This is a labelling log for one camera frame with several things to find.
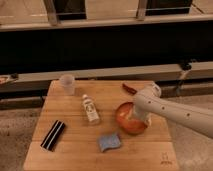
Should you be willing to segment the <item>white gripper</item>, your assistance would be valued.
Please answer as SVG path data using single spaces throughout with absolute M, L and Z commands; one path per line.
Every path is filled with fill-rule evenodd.
M 151 125 L 151 113 L 137 107 L 136 105 L 133 106 L 133 117 L 144 122 L 147 126 Z

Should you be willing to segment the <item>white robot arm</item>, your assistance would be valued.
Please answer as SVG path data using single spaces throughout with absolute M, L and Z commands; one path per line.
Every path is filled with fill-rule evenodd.
M 161 88 L 148 84 L 133 96 L 133 115 L 144 120 L 155 113 L 213 139 L 213 110 L 167 101 Z

